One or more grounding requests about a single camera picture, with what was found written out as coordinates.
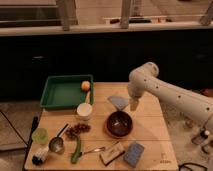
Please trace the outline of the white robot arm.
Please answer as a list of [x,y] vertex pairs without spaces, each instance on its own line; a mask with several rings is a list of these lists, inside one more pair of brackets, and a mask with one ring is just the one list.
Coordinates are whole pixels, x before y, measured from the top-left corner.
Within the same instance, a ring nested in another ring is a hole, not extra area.
[[158,74],[159,68],[153,62],[132,70],[129,74],[129,96],[136,100],[148,91],[213,133],[213,98],[164,82],[157,78]]

